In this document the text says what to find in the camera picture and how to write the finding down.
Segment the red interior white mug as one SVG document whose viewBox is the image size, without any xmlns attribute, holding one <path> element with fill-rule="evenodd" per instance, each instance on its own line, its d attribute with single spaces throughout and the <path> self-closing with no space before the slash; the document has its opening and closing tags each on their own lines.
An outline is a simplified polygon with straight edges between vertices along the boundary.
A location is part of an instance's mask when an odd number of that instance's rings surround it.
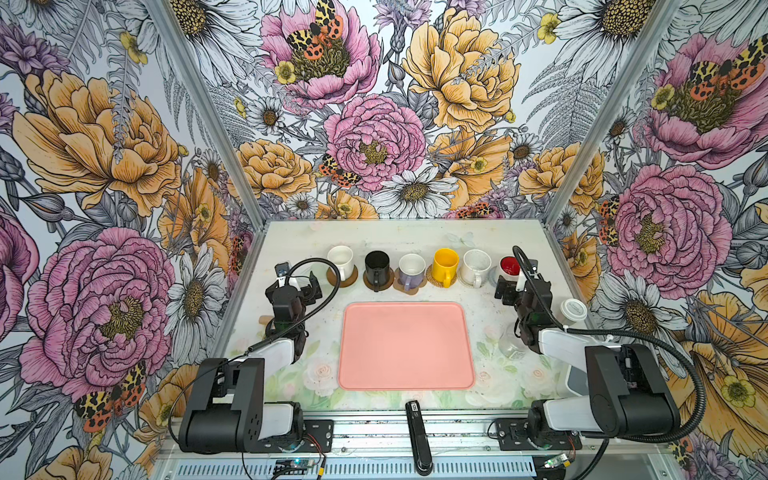
<svg viewBox="0 0 768 480">
<path fill-rule="evenodd" d="M 496 265 L 495 279 L 503 278 L 505 281 L 516 282 L 519 278 L 521 267 L 514 256 L 505 256 Z"/>
</svg>

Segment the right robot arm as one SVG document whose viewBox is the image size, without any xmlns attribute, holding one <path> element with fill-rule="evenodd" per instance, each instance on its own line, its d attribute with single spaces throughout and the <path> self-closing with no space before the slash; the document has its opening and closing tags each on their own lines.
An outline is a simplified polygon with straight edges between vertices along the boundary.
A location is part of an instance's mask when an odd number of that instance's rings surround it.
<svg viewBox="0 0 768 480">
<path fill-rule="evenodd" d="M 539 448 L 568 446 L 578 436 L 623 438 L 664 443 L 682 423 L 654 352 L 641 343 L 620 344 L 605 334 L 578 335 L 574 324 L 586 317 L 586 307 L 567 299 L 561 311 L 568 324 L 551 311 L 549 282 L 525 271 L 500 271 L 494 296 L 514 308 L 517 318 L 499 343 L 504 353 L 517 345 L 567 364 L 586 388 L 569 388 L 561 399 L 534 401 L 524 422 L 501 426 L 500 439 L 518 437 Z"/>
</svg>

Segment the yellow mug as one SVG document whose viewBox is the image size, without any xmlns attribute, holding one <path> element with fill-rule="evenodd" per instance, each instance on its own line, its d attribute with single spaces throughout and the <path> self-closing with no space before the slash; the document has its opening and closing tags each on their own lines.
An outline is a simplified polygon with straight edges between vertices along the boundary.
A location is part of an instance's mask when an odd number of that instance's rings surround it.
<svg viewBox="0 0 768 480">
<path fill-rule="evenodd" d="M 456 276 L 459 261 L 460 258 L 456 251 L 450 248 L 441 248 L 437 250 L 431 265 L 434 278 L 448 284 L 450 278 Z"/>
</svg>

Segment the glossy brown round coaster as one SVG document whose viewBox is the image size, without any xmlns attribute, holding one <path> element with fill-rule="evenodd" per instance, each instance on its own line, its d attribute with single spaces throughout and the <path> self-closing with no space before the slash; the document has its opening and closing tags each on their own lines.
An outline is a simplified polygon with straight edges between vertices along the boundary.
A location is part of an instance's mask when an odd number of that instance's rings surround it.
<svg viewBox="0 0 768 480">
<path fill-rule="evenodd" d="M 391 268 L 366 271 L 363 276 L 365 286 L 373 292 L 383 292 L 389 289 L 393 285 L 394 279 L 395 274 Z"/>
</svg>

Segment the black mug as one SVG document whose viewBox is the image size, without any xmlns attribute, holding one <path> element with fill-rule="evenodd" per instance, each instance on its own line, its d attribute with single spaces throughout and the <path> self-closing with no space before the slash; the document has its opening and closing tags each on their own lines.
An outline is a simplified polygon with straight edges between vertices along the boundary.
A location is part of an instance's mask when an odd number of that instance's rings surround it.
<svg viewBox="0 0 768 480">
<path fill-rule="evenodd" d="M 365 272 L 371 270 L 386 270 L 390 268 L 390 258 L 381 250 L 369 252 L 365 257 Z"/>
</svg>

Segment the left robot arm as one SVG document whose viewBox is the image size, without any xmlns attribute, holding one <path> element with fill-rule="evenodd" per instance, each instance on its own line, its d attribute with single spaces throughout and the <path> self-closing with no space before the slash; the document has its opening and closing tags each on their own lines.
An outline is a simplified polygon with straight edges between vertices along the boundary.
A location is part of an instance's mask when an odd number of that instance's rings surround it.
<svg viewBox="0 0 768 480">
<path fill-rule="evenodd" d="M 317 277 L 287 280 L 287 263 L 275 266 L 276 281 L 265 295 L 273 308 L 265 340 L 238 358 L 203 361 L 195 380 L 183 392 L 185 411 L 176 434 L 188 453 L 265 453 L 295 451 L 304 442 L 301 406 L 292 401 L 265 400 L 267 381 L 296 363 L 308 332 L 307 307 L 322 298 Z"/>
</svg>

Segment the white mug purple handle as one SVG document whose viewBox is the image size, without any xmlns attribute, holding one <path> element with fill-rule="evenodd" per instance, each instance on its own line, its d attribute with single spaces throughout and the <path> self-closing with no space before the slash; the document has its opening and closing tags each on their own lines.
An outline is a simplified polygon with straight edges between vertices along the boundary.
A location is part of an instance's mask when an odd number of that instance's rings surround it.
<svg viewBox="0 0 768 480">
<path fill-rule="evenodd" d="M 398 263 L 398 278 L 406 289 L 410 289 L 411 285 L 418 285 L 426 278 L 426 268 L 426 261 L 421 255 L 406 254 Z"/>
</svg>

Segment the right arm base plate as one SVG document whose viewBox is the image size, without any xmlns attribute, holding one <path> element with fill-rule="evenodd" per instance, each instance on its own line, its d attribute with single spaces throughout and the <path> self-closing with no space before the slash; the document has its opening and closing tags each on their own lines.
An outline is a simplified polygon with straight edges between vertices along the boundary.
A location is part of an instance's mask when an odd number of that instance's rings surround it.
<svg viewBox="0 0 768 480">
<path fill-rule="evenodd" d="M 573 432 L 531 426 L 522 418 L 497 418 L 489 430 L 501 451 L 581 450 L 582 442 Z"/>
</svg>

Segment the cork round coaster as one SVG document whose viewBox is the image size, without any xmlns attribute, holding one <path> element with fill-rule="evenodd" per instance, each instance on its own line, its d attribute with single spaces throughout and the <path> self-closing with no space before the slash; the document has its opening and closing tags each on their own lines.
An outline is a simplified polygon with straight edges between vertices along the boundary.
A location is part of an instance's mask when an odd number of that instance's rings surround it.
<svg viewBox="0 0 768 480">
<path fill-rule="evenodd" d="M 456 283 L 456 281 L 457 281 L 457 277 L 456 277 L 456 276 L 453 276 L 453 277 L 451 277 L 451 278 L 450 278 L 450 282 L 449 282 L 448 284 L 445 284 L 443 281 L 438 281 L 438 280 L 436 280 L 436 279 L 434 278 L 434 276 L 433 276 L 433 272 L 432 272 L 432 266 L 429 266 L 429 267 L 427 268 L 427 270 L 426 270 L 426 280 L 427 280 L 427 281 L 428 281 L 428 282 L 429 282 L 431 285 L 433 285 L 433 286 L 435 286 L 435 287 L 437 287 L 437 288 L 443 288 L 443 289 L 445 289 L 445 288 L 450 288 L 450 287 L 452 287 L 452 286 L 453 286 L 453 285 Z"/>
</svg>

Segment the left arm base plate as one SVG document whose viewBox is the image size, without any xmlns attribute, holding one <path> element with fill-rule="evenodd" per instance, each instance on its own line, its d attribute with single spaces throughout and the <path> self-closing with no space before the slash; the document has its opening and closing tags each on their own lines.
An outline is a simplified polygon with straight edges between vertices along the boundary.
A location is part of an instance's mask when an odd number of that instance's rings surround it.
<svg viewBox="0 0 768 480">
<path fill-rule="evenodd" d="M 332 451 L 335 422 L 332 420 L 305 420 L 304 436 L 289 441 L 282 437 L 259 440 L 251 453 L 256 454 L 324 454 Z"/>
</svg>

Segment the grey woven round coaster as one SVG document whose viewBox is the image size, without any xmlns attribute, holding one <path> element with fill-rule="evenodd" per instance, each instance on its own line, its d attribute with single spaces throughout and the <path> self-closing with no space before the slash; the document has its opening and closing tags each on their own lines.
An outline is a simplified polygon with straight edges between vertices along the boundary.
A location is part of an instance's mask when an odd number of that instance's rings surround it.
<svg viewBox="0 0 768 480">
<path fill-rule="evenodd" d="M 508 280 L 507 275 L 500 268 L 492 269 L 489 272 L 489 283 L 493 288 L 497 287 L 499 279 L 502 279 L 504 282 Z"/>
</svg>

